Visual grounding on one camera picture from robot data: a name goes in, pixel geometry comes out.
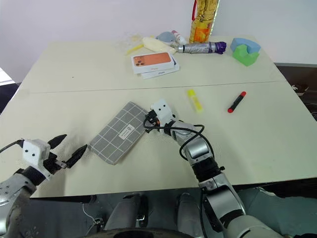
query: table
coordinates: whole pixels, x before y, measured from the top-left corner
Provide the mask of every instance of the table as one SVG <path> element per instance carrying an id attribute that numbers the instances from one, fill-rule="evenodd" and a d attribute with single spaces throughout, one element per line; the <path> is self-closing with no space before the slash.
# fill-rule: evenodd
<path id="1" fill-rule="evenodd" d="M 165 98 L 178 118 L 205 125 L 204 135 L 232 184 L 316 176 L 316 122 L 264 52 L 250 67 L 235 61 L 230 51 L 223 56 L 179 54 L 175 57 L 180 71 L 142 80 L 130 73 L 123 57 L 114 58 L 121 59 L 124 67 L 111 64 L 105 69 L 104 63 L 97 64 L 106 59 L 96 52 L 101 45 L 108 52 L 114 51 L 107 43 L 58 43 L 44 52 L 0 116 L 0 147 L 20 137 L 48 141 L 67 133 L 64 143 L 53 150 L 59 159 L 67 159 L 126 102 L 148 109 Z M 80 53 L 71 60 L 75 48 Z M 80 49 L 85 49 L 89 58 L 81 58 Z M 62 68 L 53 71 L 52 64 Z M 45 84 L 39 84 L 44 76 Z M 186 95 L 191 88 L 204 106 L 202 114 L 191 108 Z M 228 114 L 227 108 L 241 91 L 247 91 L 247 96 Z M 88 151 L 72 169 L 44 182 L 33 197 L 197 187 L 194 173 L 178 149 L 170 137 L 153 131 L 115 166 Z M 0 180 L 26 166 L 18 147 L 6 150 L 0 158 L 5 168 Z"/>

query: notebook label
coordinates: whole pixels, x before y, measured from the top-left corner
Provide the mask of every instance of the notebook label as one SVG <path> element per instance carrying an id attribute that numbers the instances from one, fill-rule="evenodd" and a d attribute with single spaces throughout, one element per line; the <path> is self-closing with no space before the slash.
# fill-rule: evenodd
<path id="1" fill-rule="evenodd" d="M 131 132 L 133 132 L 135 128 L 128 124 L 127 127 L 125 129 L 123 129 L 123 131 L 119 134 L 119 137 L 122 139 L 122 140 L 125 140 L 130 134 Z"/>

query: oil bottle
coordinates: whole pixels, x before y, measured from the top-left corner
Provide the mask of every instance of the oil bottle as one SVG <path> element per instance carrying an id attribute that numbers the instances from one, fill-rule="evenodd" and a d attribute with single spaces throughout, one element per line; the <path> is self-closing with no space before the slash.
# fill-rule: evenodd
<path id="1" fill-rule="evenodd" d="M 195 0 L 189 42 L 206 42 L 213 27 L 219 0 Z"/>

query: cable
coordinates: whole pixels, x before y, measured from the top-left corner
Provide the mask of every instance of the cable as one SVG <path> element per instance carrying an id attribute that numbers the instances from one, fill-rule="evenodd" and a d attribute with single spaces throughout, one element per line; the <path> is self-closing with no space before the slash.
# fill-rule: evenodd
<path id="1" fill-rule="evenodd" d="M 83 203 L 83 212 L 85 213 L 85 215 L 86 215 L 87 217 L 90 217 L 90 218 L 93 220 L 92 225 L 89 227 L 88 231 L 87 231 L 86 234 L 85 234 L 85 235 L 88 235 L 88 233 L 91 231 L 91 229 L 95 226 L 95 224 L 96 224 L 97 222 L 96 222 L 95 218 L 93 218 L 92 216 L 90 216 L 90 215 L 85 211 L 84 205 L 85 205 L 85 204 Z"/>
<path id="2" fill-rule="evenodd" d="M 200 131 L 195 131 L 195 130 L 188 129 L 188 128 L 184 128 L 184 127 L 173 127 L 173 126 L 171 126 L 171 127 L 168 127 L 168 126 L 147 126 L 147 125 L 145 125 L 146 122 L 147 122 L 147 119 L 145 119 L 145 120 L 143 121 L 143 127 L 146 128 L 146 129 L 173 129 L 173 130 L 185 130 L 185 131 L 189 131 L 189 132 L 195 133 L 195 135 L 194 135 L 193 137 L 191 137 L 189 140 L 187 140 L 187 141 L 185 142 L 185 145 L 186 145 L 187 143 L 189 143 L 191 140 L 195 139 L 197 136 L 200 135 L 200 137 L 205 140 L 205 142 L 206 142 L 207 145 L 209 146 L 209 148 L 210 148 L 210 150 L 211 150 L 211 152 L 212 152 L 212 154 L 213 154 L 213 156 L 214 156 L 214 152 L 213 152 L 213 149 L 212 149 L 212 146 L 211 146 L 210 142 L 207 140 L 206 137 L 204 137 L 204 136 L 202 135 L 202 132 L 203 132 L 203 130 L 205 129 L 205 126 L 204 126 L 204 125 L 194 125 L 194 126 L 201 126 L 201 127 L 202 127 L 202 129 L 201 129 Z M 182 154 L 182 151 L 181 151 L 181 150 L 183 149 L 183 147 L 184 147 L 184 145 L 182 145 L 182 146 L 180 147 L 179 154 L 180 154 L 180 156 L 181 156 L 184 160 L 187 160 L 187 158 Z"/>
<path id="3" fill-rule="evenodd" d="M 202 227 L 204 237 L 208 238 L 207 234 L 206 234 L 206 230 L 205 230 L 204 221 L 203 221 L 203 199 L 204 199 L 204 194 L 203 194 L 203 191 L 201 191 L 201 193 L 200 193 L 200 205 L 199 205 L 200 225 Z"/>
<path id="4" fill-rule="evenodd" d="M 94 227 L 94 224 L 91 225 L 91 227 L 89 227 L 88 231 L 86 232 L 85 236 L 87 236 L 89 234 L 89 232 L 91 231 L 91 229 Z"/>
<path id="5" fill-rule="evenodd" d="M 12 145 L 20 145 L 21 147 L 23 147 L 23 144 L 21 145 L 21 143 L 23 141 L 24 140 L 17 140 L 17 141 L 12 142 L 11 144 L 8 144 L 7 146 L 4 146 L 2 149 L 0 149 L 0 153 L 5 151 L 7 148 L 10 148 Z"/>
<path id="6" fill-rule="evenodd" d="M 87 216 L 87 217 L 90 217 L 92 220 L 93 220 L 93 225 L 96 223 L 96 220 L 95 220 L 95 218 L 93 218 L 92 216 L 90 216 L 86 211 L 85 211 L 85 207 L 84 207 L 84 203 L 83 203 L 83 212 L 85 213 L 85 215 Z"/>
<path id="7" fill-rule="evenodd" d="M 317 105 L 317 103 L 304 103 L 305 106 L 308 106 L 308 105 Z"/>
<path id="8" fill-rule="evenodd" d="M 204 125 L 194 125 L 195 127 L 198 127 L 198 126 L 201 126 L 201 129 L 200 131 L 198 131 L 197 134 L 195 134 L 193 137 L 191 137 L 190 139 L 188 139 L 184 144 L 182 144 L 182 146 L 179 148 L 179 155 L 184 159 L 184 160 L 187 160 L 187 158 L 183 155 L 183 148 L 185 147 L 185 145 L 187 145 L 189 142 L 191 142 L 193 139 L 195 139 L 197 136 L 201 136 L 202 135 L 202 132 L 203 130 L 205 129 L 205 126 Z"/>

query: black cable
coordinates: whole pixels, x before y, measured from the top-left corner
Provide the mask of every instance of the black cable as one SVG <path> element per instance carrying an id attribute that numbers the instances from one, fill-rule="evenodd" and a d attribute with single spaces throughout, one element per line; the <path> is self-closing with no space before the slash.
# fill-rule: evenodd
<path id="1" fill-rule="evenodd" d="M 193 137 L 191 137 L 189 140 L 187 140 L 184 144 L 182 144 L 182 146 L 179 148 L 179 154 L 180 154 L 180 156 L 184 159 L 184 160 L 187 160 L 187 158 L 183 155 L 183 153 L 182 153 L 182 150 L 183 150 L 183 148 L 185 147 L 185 145 L 187 145 L 189 142 L 191 142 L 193 139 L 195 139 L 197 136 L 199 136 L 199 135 L 202 135 L 202 132 L 203 132 L 203 130 L 205 129 L 205 126 L 204 125 L 194 125 L 195 127 L 198 127 L 198 126 L 200 126 L 201 127 L 201 129 L 200 129 L 200 131 L 198 131 L 198 133 L 197 134 L 195 134 Z"/>
<path id="2" fill-rule="evenodd" d="M 204 199 L 204 194 L 203 194 L 203 191 L 201 191 L 201 193 L 200 193 L 200 205 L 199 205 L 200 225 L 202 227 L 204 237 L 208 238 L 207 234 L 206 234 L 206 230 L 205 230 L 204 221 L 203 221 L 203 199 Z"/>
<path id="3" fill-rule="evenodd" d="M 213 156 L 214 156 L 214 153 L 213 153 L 213 149 L 212 149 L 212 146 L 210 144 L 210 142 L 207 140 L 206 137 L 204 137 L 201 133 L 202 131 L 204 130 L 205 126 L 203 125 L 194 125 L 194 126 L 201 126 L 202 129 L 200 131 L 195 131 L 195 130 L 192 130 L 192 129 L 188 129 L 188 128 L 184 128 L 184 127 L 168 127 L 168 126 L 146 126 L 145 123 L 147 122 L 147 119 L 145 119 L 143 121 L 143 127 L 146 128 L 146 129 L 173 129 L 173 130 L 185 130 L 185 131 L 189 131 L 189 132 L 192 132 L 192 133 L 195 133 L 195 135 L 193 137 L 191 137 L 189 140 L 187 140 L 185 142 L 185 145 L 190 142 L 191 140 L 195 139 L 197 136 L 201 136 L 202 139 L 205 140 L 205 142 L 207 143 L 207 145 L 209 146 Z M 183 156 L 182 152 L 181 152 L 181 149 L 183 149 L 182 147 L 184 147 L 183 145 L 181 146 L 180 150 L 179 150 L 179 154 L 180 156 L 184 159 L 184 160 L 187 160 L 187 158 L 185 156 Z"/>
<path id="4" fill-rule="evenodd" d="M 0 149 L 0 153 L 5 151 L 7 148 L 10 148 L 12 145 L 20 145 L 21 146 L 21 143 L 23 142 L 23 140 L 17 140 L 17 141 L 14 141 L 12 142 L 11 144 L 8 144 L 7 146 L 4 146 L 2 149 Z"/>

